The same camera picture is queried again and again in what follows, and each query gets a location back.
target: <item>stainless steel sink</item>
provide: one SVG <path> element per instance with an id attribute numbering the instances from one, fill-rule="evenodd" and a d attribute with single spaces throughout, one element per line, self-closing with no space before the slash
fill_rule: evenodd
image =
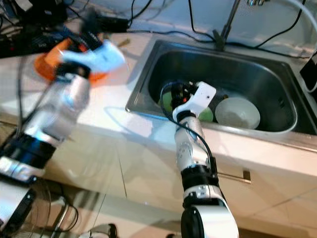
<path id="1" fill-rule="evenodd" d="M 217 89 L 209 107 L 214 113 L 224 96 L 251 101 L 261 115 L 256 130 L 213 123 L 204 127 L 244 135 L 295 131 L 316 135 L 316 118 L 290 66 L 284 62 L 216 52 L 167 41 L 156 41 L 126 109 L 165 118 L 157 102 L 171 81 L 204 81 Z"/>

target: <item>white countertop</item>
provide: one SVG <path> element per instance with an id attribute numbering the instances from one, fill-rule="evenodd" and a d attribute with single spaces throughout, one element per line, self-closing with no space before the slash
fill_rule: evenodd
<path id="1" fill-rule="evenodd" d="M 105 136 L 127 136 L 140 143 L 159 143 L 167 150 L 175 150 L 175 125 L 171 122 L 140 116 L 125 110 L 127 101 L 137 83 L 139 74 L 152 49 L 155 39 L 179 39 L 179 37 L 155 36 L 151 34 L 113 34 L 112 40 L 119 43 L 126 38 L 131 40 L 123 50 L 128 67 L 124 66 L 110 73 L 93 85 L 90 103 L 80 116 L 78 126 L 92 133 Z M 281 60 L 289 63 L 297 78 L 302 60 L 289 59 L 264 52 L 228 48 L 228 51 L 256 55 L 262 58 Z M 23 105 L 25 113 L 45 88 L 45 81 L 33 69 L 36 55 L 29 56 L 23 73 Z M 17 115 L 15 84 L 19 57 L 0 59 L 0 114 Z M 309 98 L 313 109 L 317 104 Z M 258 169 L 282 169 L 310 176 L 317 176 L 317 152 L 280 144 L 274 144 L 222 131 L 204 129 L 206 141 L 217 159 L 230 159 L 240 166 Z M 316 136 L 309 136 L 315 144 Z"/>

